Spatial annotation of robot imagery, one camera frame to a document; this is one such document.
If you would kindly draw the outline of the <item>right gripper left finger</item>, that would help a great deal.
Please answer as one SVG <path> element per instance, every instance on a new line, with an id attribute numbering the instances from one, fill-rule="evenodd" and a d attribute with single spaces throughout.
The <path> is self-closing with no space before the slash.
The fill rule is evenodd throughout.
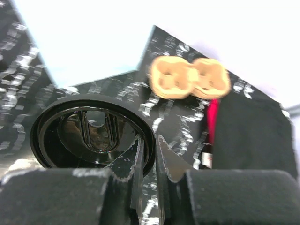
<path id="1" fill-rule="evenodd" d="M 138 225 L 144 141 L 103 169 L 28 168 L 0 180 L 3 225 Z"/>

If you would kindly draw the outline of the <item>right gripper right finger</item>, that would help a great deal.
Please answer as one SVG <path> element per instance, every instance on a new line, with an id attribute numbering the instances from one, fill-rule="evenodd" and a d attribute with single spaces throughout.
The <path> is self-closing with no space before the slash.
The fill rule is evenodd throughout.
<path id="1" fill-rule="evenodd" d="M 300 188 L 279 170 L 196 170 L 156 135 L 162 225 L 297 225 Z"/>

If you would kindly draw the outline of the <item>single black cup lid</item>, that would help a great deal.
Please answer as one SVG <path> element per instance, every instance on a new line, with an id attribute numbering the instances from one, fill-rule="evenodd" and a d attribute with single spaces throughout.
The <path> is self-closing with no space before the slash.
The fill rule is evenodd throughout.
<path id="1" fill-rule="evenodd" d="M 103 168 L 144 141 L 143 173 L 154 165 L 155 137 L 131 104 L 99 94 L 59 99 L 37 117 L 30 131 L 34 156 L 45 168 Z"/>

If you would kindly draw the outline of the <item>stack of pulp cup carriers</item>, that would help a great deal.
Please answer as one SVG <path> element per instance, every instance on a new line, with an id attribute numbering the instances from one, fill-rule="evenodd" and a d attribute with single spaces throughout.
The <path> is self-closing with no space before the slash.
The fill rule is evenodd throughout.
<path id="1" fill-rule="evenodd" d="M 229 72 L 215 59 L 197 58 L 189 63 L 178 56 L 159 56 L 150 67 L 152 91 L 164 99 L 184 99 L 193 95 L 218 99 L 231 90 Z"/>

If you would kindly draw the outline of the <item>black cloth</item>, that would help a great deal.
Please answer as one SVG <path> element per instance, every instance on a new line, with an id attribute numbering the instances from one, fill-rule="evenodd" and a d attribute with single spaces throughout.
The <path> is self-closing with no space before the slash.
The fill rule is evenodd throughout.
<path id="1" fill-rule="evenodd" d="M 298 177 L 292 125 L 279 103 L 230 93 L 212 100 L 200 169 L 282 170 Z"/>

